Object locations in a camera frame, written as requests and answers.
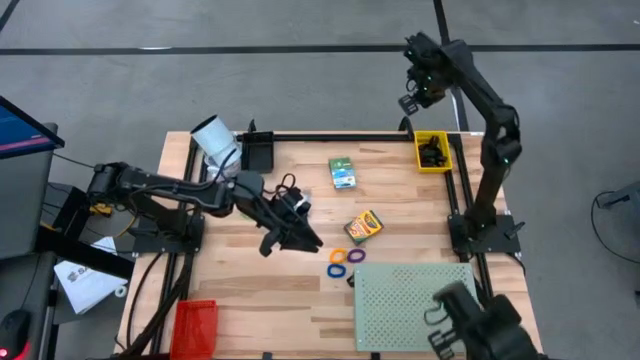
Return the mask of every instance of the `wooden table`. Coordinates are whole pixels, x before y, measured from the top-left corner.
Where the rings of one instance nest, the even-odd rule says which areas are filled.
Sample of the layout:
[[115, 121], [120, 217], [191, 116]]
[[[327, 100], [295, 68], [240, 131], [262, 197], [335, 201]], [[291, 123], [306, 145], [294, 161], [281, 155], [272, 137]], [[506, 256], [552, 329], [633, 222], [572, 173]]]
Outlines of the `wooden table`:
[[[167, 134], [158, 173], [182, 178], [189, 140], [187, 132]], [[478, 134], [462, 134], [474, 190], [482, 174], [480, 140]], [[327, 161], [340, 156], [353, 160], [355, 189], [333, 188]], [[285, 173], [294, 173], [297, 186], [311, 195], [309, 221], [325, 245], [318, 254], [278, 251], [274, 247], [273, 254], [263, 258], [258, 246], [265, 232], [255, 228], [254, 222], [237, 211], [224, 219], [207, 217], [189, 299], [215, 299], [220, 306], [215, 358], [260, 358], [263, 352], [273, 352], [276, 358], [370, 357], [370, 353], [355, 351], [353, 290], [345, 278], [326, 275], [331, 250], [353, 247], [342, 228], [344, 224], [367, 209], [374, 210], [383, 221], [385, 229], [363, 245], [367, 262], [457, 261], [446, 224], [450, 207], [445, 177], [419, 174], [415, 156], [409, 142], [276, 143], [275, 169], [265, 176], [265, 188], [273, 189]], [[460, 179], [454, 170], [463, 210]], [[502, 191], [496, 208], [506, 209]], [[152, 258], [148, 254], [136, 261], [118, 335], [121, 342], [134, 290]], [[132, 338], [157, 309], [166, 258], [156, 263], [141, 290]], [[494, 292], [511, 299], [523, 326], [541, 350], [522, 269], [506, 255], [488, 255], [487, 261]], [[176, 276], [181, 264], [179, 261], [176, 266]], [[169, 351], [174, 316], [175, 306], [165, 323], [163, 352]], [[425, 354], [383, 353], [382, 358], [424, 359]]]

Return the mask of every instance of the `yellow bin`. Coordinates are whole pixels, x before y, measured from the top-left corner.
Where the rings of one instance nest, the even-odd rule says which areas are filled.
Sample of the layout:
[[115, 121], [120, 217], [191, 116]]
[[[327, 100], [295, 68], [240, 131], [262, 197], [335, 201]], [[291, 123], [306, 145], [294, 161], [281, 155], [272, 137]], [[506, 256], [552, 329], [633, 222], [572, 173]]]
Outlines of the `yellow bin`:
[[[430, 173], [430, 174], [442, 174], [453, 169], [453, 161], [451, 160], [451, 151], [449, 151], [449, 141], [447, 140], [447, 132], [446, 131], [415, 131], [415, 148], [416, 148], [416, 161], [418, 162], [418, 172], [421, 173]], [[420, 151], [418, 150], [418, 146], [422, 144], [426, 144], [429, 142], [432, 136], [437, 136], [440, 138], [440, 149], [442, 150], [442, 155], [447, 158], [444, 166], [442, 167], [422, 167], [420, 165]]]

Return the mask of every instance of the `concrete floor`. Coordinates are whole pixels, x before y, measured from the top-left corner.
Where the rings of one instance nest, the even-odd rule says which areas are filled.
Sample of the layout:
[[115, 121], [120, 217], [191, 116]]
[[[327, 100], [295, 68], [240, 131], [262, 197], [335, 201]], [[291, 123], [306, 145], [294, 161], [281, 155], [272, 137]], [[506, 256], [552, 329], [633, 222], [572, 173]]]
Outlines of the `concrete floor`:
[[[8, 3], [0, 0], [0, 12]], [[445, 11], [452, 38], [470, 44], [640, 43], [637, 0], [447, 0]], [[439, 38], [428, 0], [22, 0], [0, 48], [400, 43], [420, 29]], [[512, 213], [527, 222], [521, 241], [545, 352], [637, 358], [640, 267], [602, 248], [589, 209], [596, 193], [640, 180], [640, 52], [475, 58], [521, 117], [524, 152], [505, 188]], [[57, 122], [67, 140], [61, 154], [153, 170], [167, 131], [214, 113], [233, 129], [252, 118], [274, 130], [393, 129], [407, 66], [400, 54], [379, 53], [1, 56], [0, 93]], [[471, 129], [482, 130], [466, 105]], [[449, 99], [413, 122], [456, 129]], [[84, 188], [90, 176], [54, 160], [52, 181]], [[596, 222], [613, 248], [640, 259], [632, 216], [620, 205]], [[111, 232], [126, 220], [91, 225]], [[61, 326], [56, 359], [108, 356], [122, 306], [109, 299]]]

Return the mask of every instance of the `green pegboard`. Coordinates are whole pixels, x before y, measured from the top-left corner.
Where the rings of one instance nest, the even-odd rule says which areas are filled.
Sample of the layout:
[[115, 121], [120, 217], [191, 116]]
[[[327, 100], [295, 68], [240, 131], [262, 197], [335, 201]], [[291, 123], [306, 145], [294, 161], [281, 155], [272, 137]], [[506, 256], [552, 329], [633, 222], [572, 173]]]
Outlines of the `green pegboard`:
[[[358, 351], [433, 352], [427, 336], [448, 330], [451, 321], [428, 326], [424, 312], [438, 306], [433, 294], [462, 281], [474, 298], [476, 290], [469, 264], [357, 264], [355, 266], [355, 323]], [[429, 320], [441, 319], [441, 309]], [[462, 344], [453, 346], [463, 352]]]

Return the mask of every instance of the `mouse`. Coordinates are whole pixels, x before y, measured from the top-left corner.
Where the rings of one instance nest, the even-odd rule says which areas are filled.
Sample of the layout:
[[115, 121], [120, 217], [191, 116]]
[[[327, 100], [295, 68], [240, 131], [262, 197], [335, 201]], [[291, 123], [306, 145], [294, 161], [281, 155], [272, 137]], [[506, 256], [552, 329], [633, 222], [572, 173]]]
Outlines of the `mouse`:
[[22, 353], [29, 335], [31, 314], [26, 310], [14, 310], [0, 323], [0, 359], [14, 359]]

